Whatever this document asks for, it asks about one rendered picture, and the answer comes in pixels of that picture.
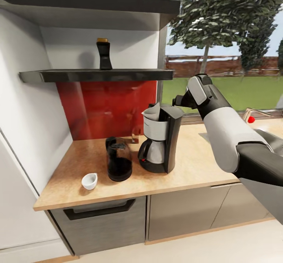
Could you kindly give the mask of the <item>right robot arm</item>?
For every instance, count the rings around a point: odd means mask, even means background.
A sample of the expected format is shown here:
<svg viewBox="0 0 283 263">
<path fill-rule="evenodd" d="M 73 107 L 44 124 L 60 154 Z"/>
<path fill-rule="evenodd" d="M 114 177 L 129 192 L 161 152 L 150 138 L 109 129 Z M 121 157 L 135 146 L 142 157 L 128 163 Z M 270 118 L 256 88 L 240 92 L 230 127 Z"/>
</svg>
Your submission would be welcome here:
<svg viewBox="0 0 283 263">
<path fill-rule="evenodd" d="M 233 109 L 208 75 L 188 81 L 172 106 L 198 109 L 218 166 L 233 173 L 283 225 L 283 157 Z"/>
</svg>

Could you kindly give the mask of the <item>bottle of coffee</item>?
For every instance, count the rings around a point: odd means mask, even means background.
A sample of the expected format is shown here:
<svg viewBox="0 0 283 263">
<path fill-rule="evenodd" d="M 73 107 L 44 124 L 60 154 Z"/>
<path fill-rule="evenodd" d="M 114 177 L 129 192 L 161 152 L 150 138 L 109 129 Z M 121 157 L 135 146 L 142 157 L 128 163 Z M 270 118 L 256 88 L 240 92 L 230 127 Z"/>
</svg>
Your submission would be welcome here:
<svg viewBox="0 0 283 263">
<path fill-rule="evenodd" d="M 112 64 L 110 61 L 110 43 L 107 38 L 97 39 L 97 49 L 100 56 L 100 69 L 101 70 L 112 70 Z"/>
</svg>

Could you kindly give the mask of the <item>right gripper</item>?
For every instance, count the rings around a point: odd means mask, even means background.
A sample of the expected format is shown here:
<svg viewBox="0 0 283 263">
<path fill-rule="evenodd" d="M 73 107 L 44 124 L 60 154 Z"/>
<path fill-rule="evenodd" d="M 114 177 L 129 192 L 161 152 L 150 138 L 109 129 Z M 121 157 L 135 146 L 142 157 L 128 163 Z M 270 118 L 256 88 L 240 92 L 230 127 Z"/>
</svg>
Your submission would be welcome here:
<svg viewBox="0 0 283 263">
<path fill-rule="evenodd" d="M 182 106 L 197 109 L 197 106 L 194 102 L 187 101 L 186 95 L 177 95 L 172 101 L 172 106 Z"/>
</svg>

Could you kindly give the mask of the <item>coffee cup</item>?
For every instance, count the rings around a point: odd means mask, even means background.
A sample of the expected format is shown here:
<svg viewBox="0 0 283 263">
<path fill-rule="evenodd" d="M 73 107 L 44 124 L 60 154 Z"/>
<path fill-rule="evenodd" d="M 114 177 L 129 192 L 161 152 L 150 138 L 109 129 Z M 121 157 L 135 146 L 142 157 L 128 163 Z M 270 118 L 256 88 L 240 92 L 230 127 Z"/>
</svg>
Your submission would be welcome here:
<svg viewBox="0 0 283 263">
<path fill-rule="evenodd" d="M 83 177 L 82 185 L 87 190 L 92 190 L 97 184 L 97 173 L 90 173 Z"/>
</svg>

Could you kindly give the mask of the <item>paper coffee filter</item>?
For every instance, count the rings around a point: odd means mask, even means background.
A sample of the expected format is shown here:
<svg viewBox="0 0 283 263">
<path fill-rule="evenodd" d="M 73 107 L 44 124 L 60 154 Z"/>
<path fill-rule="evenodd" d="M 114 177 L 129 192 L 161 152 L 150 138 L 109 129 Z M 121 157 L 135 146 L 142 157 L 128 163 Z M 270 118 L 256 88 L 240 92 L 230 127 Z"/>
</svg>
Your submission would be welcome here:
<svg viewBox="0 0 283 263">
<path fill-rule="evenodd" d="M 158 121 L 159 113 L 160 113 L 160 103 L 157 103 L 157 105 L 155 105 L 154 107 L 144 110 L 142 114 L 152 121 Z"/>
</svg>

